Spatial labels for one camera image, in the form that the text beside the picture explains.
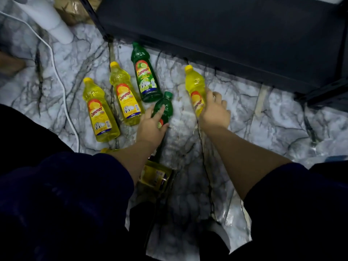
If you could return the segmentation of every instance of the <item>green bottle cap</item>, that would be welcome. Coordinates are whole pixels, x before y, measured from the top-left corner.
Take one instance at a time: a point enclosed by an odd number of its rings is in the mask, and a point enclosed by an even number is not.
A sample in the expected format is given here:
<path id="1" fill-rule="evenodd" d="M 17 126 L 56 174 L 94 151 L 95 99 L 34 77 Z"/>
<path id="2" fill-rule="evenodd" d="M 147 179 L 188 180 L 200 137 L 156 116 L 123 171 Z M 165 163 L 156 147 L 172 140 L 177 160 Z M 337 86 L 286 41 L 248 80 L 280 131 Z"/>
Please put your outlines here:
<path id="1" fill-rule="evenodd" d="M 173 98 L 173 94 L 171 92 L 165 92 L 164 97 L 171 100 Z"/>

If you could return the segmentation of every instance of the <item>black panel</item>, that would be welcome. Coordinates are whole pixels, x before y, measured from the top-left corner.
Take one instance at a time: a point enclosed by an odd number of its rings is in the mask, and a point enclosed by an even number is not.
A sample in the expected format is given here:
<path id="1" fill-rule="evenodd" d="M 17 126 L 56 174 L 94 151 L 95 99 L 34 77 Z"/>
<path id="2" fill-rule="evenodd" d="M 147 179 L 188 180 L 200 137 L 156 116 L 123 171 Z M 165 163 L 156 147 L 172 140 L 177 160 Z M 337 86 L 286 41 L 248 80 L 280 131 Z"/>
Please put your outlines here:
<path id="1" fill-rule="evenodd" d="M 344 19 L 316 0 L 103 0 L 105 30 L 291 92 L 335 80 Z"/>

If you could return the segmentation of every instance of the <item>forearm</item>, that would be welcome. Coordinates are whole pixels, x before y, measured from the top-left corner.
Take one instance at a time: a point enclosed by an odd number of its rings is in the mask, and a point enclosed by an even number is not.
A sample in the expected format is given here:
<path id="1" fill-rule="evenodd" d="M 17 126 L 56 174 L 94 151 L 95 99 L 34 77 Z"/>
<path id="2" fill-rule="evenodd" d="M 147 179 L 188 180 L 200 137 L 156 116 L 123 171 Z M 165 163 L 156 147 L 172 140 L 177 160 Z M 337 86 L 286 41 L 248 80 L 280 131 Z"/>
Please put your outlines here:
<path id="1" fill-rule="evenodd" d="M 254 145 L 223 127 L 205 130 L 241 199 L 265 175 L 291 160 Z"/>
<path id="2" fill-rule="evenodd" d="M 109 154 L 116 158 L 125 169 L 128 170 L 135 185 L 141 175 L 141 171 L 143 170 L 146 161 L 153 151 L 154 148 L 150 142 L 141 141 L 128 148 Z"/>

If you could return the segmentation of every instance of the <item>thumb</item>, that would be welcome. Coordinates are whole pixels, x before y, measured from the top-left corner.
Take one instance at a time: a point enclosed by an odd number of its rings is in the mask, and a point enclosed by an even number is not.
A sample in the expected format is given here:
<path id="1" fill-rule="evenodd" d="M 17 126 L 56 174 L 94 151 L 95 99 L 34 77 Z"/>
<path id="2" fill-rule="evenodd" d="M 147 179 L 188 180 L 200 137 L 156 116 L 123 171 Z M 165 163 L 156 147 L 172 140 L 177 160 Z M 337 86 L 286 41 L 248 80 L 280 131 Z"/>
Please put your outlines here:
<path id="1" fill-rule="evenodd" d="M 164 134 L 166 133 L 167 129 L 169 127 L 169 123 L 166 123 L 165 125 L 163 125 L 161 127 L 161 129 L 159 129 L 159 131 L 161 132 L 161 135 L 164 137 Z"/>

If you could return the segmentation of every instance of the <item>person's left hand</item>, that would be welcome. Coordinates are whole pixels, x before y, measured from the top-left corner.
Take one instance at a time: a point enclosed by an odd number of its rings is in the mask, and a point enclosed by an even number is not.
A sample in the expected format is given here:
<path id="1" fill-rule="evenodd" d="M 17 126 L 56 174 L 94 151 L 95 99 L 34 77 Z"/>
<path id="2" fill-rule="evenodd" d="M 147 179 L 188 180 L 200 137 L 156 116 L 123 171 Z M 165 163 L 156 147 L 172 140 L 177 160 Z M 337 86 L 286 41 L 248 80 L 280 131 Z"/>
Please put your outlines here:
<path id="1" fill-rule="evenodd" d="M 136 141 L 146 141 L 151 144 L 153 150 L 158 148 L 161 143 L 164 134 L 166 133 L 169 124 L 164 124 L 160 129 L 157 127 L 159 120 L 161 119 L 165 110 L 165 106 L 162 105 L 161 109 L 151 118 L 151 114 L 154 111 L 154 105 L 151 105 L 145 111 L 145 114 L 141 116 L 138 131 L 136 134 Z"/>

